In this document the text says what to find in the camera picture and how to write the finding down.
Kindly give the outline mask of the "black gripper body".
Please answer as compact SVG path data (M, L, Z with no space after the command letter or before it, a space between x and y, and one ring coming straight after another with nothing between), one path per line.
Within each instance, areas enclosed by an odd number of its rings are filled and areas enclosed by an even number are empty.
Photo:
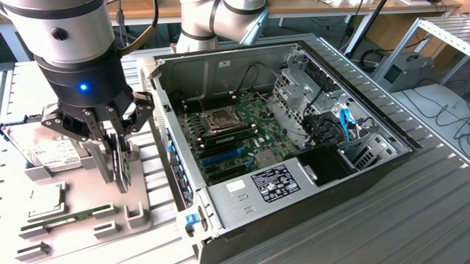
M108 48L97 58L81 63L52 63L38 56L34 60L62 111L77 112L108 104L120 112L128 109L133 96L117 48Z

